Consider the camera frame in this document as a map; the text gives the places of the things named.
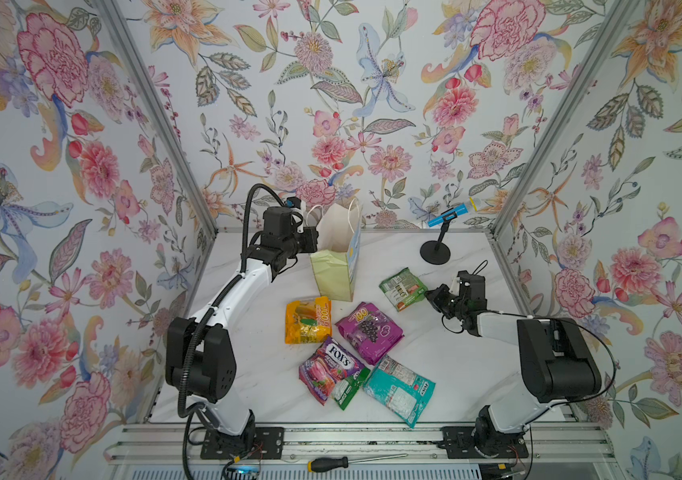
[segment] black bracket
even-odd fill
[[[504,446],[499,446],[491,452],[485,452],[485,455],[480,454],[475,448],[475,440],[473,438],[475,428],[472,426],[460,427],[442,427],[442,442],[437,446],[444,448],[448,453],[448,458],[451,460],[459,458],[527,458],[528,449],[524,441],[519,443],[517,436],[509,436],[509,443]]]

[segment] white marble table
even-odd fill
[[[429,288],[450,284],[459,270],[472,271],[487,260],[482,271],[490,308],[514,311],[509,288],[484,234],[448,233],[451,260],[436,266],[424,262],[419,247],[437,233],[362,235],[354,302],[333,302],[333,322],[340,320],[362,301],[373,302],[400,325],[405,337],[390,352],[398,362],[436,383],[420,422],[473,421],[479,409],[499,398],[509,387],[510,376],[519,371],[515,346],[497,340],[455,335],[442,327],[441,316],[426,300],[397,312],[379,288],[387,276],[406,266]],[[239,265],[241,234],[220,234],[193,301],[191,311],[202,308],[221,289]],[[306,256],[281,274],[251,306],[247,317],[230,331],[237,357],[234,388],[253,409],[257,422],[401,422],[393,412],[367,396],[362,389],[346,411],[333,400],[322,406],[298,379],[298,366],[318,344],[286,345],[285,307],[297,298],[317,295],[312,267]],[[446,321],[452,330],[456,322]],[[344,348],[354,349],[333,328],[333,338]],[[164,385],[152,411],[151,422],[181,422],[176,415],[177,390]],[[557,421],[556,415],[547,418]]]

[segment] snack bag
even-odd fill
[[[307,385],[318,402],[325,405],[327,399],[332,397],[342,410],[346,409],[369,374],[370,370],[360,360],[332,338],[325,340],[298,367],[298,378]]]
[[[423,300],[426,292],[426,286],[407,268],[381,282],[379,287],[398,312],[402,312],[411,303]]]
[[[432,398],[435,384],[387,355],[370,374],[364,388],[365,393],[413,428]]]
[[[328,297],[320,296],[288,303],[285,312],[286,343],[324,342],[332,333]]]
[[[371,365],[378,363],[403,338],[403,329],[367,302],[360,303],[354,312],[339,320],[336,328]]]

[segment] black motor joint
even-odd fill
[[[470,274],[466,270],[459,272],[459,294],[450,293],[450,287],[444,283],[426,292],[426,300],[445,318],[453,317],[461,320],[464,330],[471,335],[477,332],[477,315],[488,309],[485,298],[485,278]]]

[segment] light green bag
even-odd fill
[[[317,224],[317,252],[310,254],[319,294],[351,302],[363,214],[355,198],[348,209],[333,204]]]

